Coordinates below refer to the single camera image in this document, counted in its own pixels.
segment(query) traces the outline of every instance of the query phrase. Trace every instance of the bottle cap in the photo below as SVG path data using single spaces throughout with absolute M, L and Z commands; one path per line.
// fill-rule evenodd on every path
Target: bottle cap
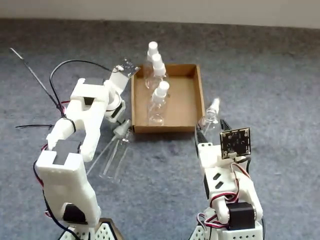
M 170 84 L 167 81 L 161 81 L 159 86 L 154 90 L 152 99 L 156 102 L 161 102 L 167 96 Z
M 152 65 L 155 76 L 164 76 L 166 74 L 166 66 L 159 53 L 152 55 Z
M 156 43 L 155 41 L 151 41 L 149 42 L 149 48 L 148 48 L 148 52 L 147 52 L 147 58 L 148 61 L 152 62 L 152 56 L 154 54 L 158 54 L 158 43 Z

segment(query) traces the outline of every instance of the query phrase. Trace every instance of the circuit board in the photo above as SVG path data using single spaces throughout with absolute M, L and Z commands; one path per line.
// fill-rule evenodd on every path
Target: circuit board
M 228 159 L 234 153 L 235 157 L 250 155 L 250 142 L 249 127 L 220 132 L 221 158 Z
M 129 59 L 123 59 L 122 63 L 115 67 L 119 72 L 128 78 L 131 78 L 136 72 L 139 71 L 140 67 L 134 65 Z

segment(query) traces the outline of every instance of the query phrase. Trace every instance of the white spray nozzle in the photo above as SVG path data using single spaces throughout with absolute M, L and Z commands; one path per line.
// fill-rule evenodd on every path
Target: white spray nozzle
M 162 102 L 167 96 L 167 92 L 170 85 L 167 81 L 161 81 L 159 86 L 154 90 L 152 94 L 152 99 L 155 102 Z
M 157 92 L 156 94 L 161 97 L 165 97 L 167 95 L 168 89 L 169 89 L 170 85 L 167 81 L 161 81 L 159 83 L 159 86 L 157 87 Z
M 152 65 L 153 65 L 154 75 L 164 76 L 166 74 L 166 66 L 162 61 L 162 57 L 159 53 L 152 55 Z
M 157 54 L 158 52 L 158 43 L 155 41 L 149 42 L 148 55 L 152 57 L 152 55 Z
M 214 110 L 216 112 L 216 114 L 219 113 L 219 106 L 220 106 L 220 98 L 215 98 L 212 102 L 212 104 L 210 105 L 210 109 Z
M 131 120 L 127 119 L 124 123 L 117 126 L 113 130 L 114 138 L 118 138 L 118 139 L 123 138 L 130 127 L 131 127 Z

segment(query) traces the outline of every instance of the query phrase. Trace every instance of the gray carpet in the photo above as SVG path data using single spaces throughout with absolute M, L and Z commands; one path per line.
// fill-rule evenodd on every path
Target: gray carpet
M 113 66 L 126 56 L 141 63 L 148 41 L 167 63 L 200 64 L 205 103 L 221 97 L 233 128 L 251 127 L 250 173 L 264 210 L 267 240 L 319 238 L 320 31 L 210 24 L 0 20 L 0 236 L 55 240 L 60 229 L 43 214 L 32 164 L 59 113 L 16 48 L 49 87 L 49 74 L 67 59 Z M 79 77 L 107 73 L 81 63 L 55 78 L 63 100 Z M 130 85 L 123 94 L 130 116 Z M 97 153 L 111 139 L 103 124 Z M 76 133 L 74 139 L 81 139 Z M 119 185 L 89 180 L 102 216 L 127 240 L 186 240 L 208 206 L 191 135 L 136 137 Z

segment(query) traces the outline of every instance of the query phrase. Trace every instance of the black wire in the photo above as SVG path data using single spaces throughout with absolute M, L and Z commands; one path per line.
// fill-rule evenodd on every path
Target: black wire
M 53 212 L 51 211 L 51 208 L 49 207 L 49 204 L 48 204 L 47 199 L 46 199 L 46 197 L 45 197 L 45 192 L 44 192 L 44 191 L 42 191 L 42 192 L 43 192 L 43 198 L 44 198 L 44 202 L 45 202 L 46 209 L 48 210 L 48 212 L 49 212 L 52 220 L 54 221 L 54 223 L 55 223 L 56 225 L 58 225 L 58 227 L 60 227 L 60 228 L 63 229 L 64 231 L 72 234 L 72 236 L 73 236 L 76 240 L 81 240 L 73 231 L 71 231 L 69 228 L 63 226 L 60 222 L 58 222 L 58 220 L 55 218 Z
M 43 182 L 42 179 L 39 177 L 39 175 L 38 175 L 38 173 L 37 173 L 37 171 L 36 171 L 36 163 L 37 163 L 37 161 L 38 161 L 38 160 L 35 160 L 34 163 L 33 163 L 33 173 L 34 173 L 36 179 L 38 180 L 38 182 L 39 182 L 42 186 L 44 186 L 44 182 Z
M 63 65 L 67 64 L 67 63 L 74 63 L 74 62 L 78 62 L 78 63 L 87 63 L 87 64 L 92 64 L 92 65 L 96 65 L 104 70 L 107 70 L 111 73 L 117 73 L 117 71 L 112 71 L 111 69 L 99 64 L 99 63 L 96 63 L 96 62 L 93 62 L 93 61 L 88 61 L 88 60 L 81 60 L 81 59 L 69 59 L 69 60 L 66 60 L 66 61 L 63 61 L 61 63 L 59 63 L 54 69 L 53 71 L 51 72 L 50 74 L 50 78 L 49 78 L 49 82 L 50 82 L 50 85 L 51 85 L 51 88 L 52 88 L 52 91 L 53 91 L 53 94 L 56 98 L 56 101 L 57 101 L 57 104 L 58 104 L 58 107 L 60 109 L 60 112 L 61 112 L 61 116 L 63 117 L 64 116 L 64 112 L 63 112 L 63 107 L 61 105 L 61 101 L 60 101 L 60 98 L 59 98 L 59 95 L 58 95 L 58 92 L 54 86 L 54 83 L 53 83 L 53 77 L 56 73 L 56 71 L 62 67 Z
M 31 67 L 28 65 L 28 63 L 25 61 L 25 59 L 19 54 L 17 53 L 16 50 L 14 50 L 12 47 L 10 48 L 10 50 L 19 57 L 19 59 L 21 59 L 21 61 L 24 63 L 24 65 L 26 66 L 26 68 L 29 70 L 29 72 L 32 74 L 32 76 L 34 77 L 34 79 L 40 84 L 40 86 L 42 87 L 42 89 L 45 91 L 45 93 L 49 96 L 49 98 L 51 99 L 51 101 L 54 103 L 54 105 L 56 106 L 57 109 L 59 109 L 59 105 L 56 103 L 54 97 L 48 92 L 47 88 L 45 87 L 45 85 L 42 83 L 42 81 L 38 78 L 38 76 L 36 75 L 36 73 L 31 69 Z
M 246 167 L 245 167 L 245 170 L 246 172 L 249 174 L 249 165 L 251 163 L 251 157 L 247 157 L 247 162 L 246 162 Z
M 261 222 L 262 222 L 262 239 L 265 240 L 265 236 L 266 236 L 266 223 L 265 223 L 265 217 L 264 217 L 264 216 L 262 216 Z
M 49 129 L 52 128 L 53 124 L 28 124 L 28 125 L 19 125 L 15 126 L 16 129 L 23 129 L 23 128 L 37 128 L 37 127 L 48 127 Z

